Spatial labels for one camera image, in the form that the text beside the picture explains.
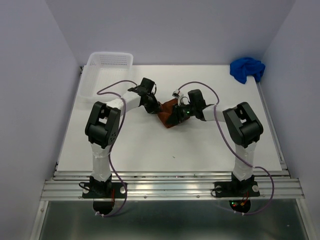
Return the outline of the brown microfiber towel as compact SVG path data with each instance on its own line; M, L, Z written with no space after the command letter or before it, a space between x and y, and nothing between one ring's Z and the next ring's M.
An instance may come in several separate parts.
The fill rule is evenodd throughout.
M178 100L173 98L160 104L160 112L157 113L159 120L167 128L177 126L190 118L187 111L190 110L189 104L178 104Z

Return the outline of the blue microfiber towel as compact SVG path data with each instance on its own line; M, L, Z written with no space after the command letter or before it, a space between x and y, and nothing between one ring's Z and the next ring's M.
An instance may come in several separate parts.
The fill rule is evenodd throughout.
M264 75L266 65L252 57L242 57L232 61L229 68L230 75L239 83L245 84L248 76L253 77L259 83Z

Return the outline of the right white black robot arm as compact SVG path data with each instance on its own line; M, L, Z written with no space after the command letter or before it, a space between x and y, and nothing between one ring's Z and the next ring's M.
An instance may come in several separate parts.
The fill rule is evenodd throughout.
M247 102L235 107L220 109L217 104L207 104L199 89L188 92L188 103L184 103L184 95L180 90L172 94L171 114L166 120L169 126L176 126L190 117L201 121L225 123L235 148L231 150L235 156L230 181L216 181L211 194L216 198L258 197L258 184L253 173L254 153L257 142L264 128Z

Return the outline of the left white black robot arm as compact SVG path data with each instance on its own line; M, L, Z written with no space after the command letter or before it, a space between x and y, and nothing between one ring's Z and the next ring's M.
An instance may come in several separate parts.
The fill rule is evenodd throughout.
M160 103L155 97L156 83L143 78L137 86L129 88L122 96L115 93L116 99L93 104L85 126L85 135L92 150L92 172L89 182L81 182L83 198L108 198L112 193L112 172L110 155L113 144L119 135L126 113L143 106L147 113L160 111Z

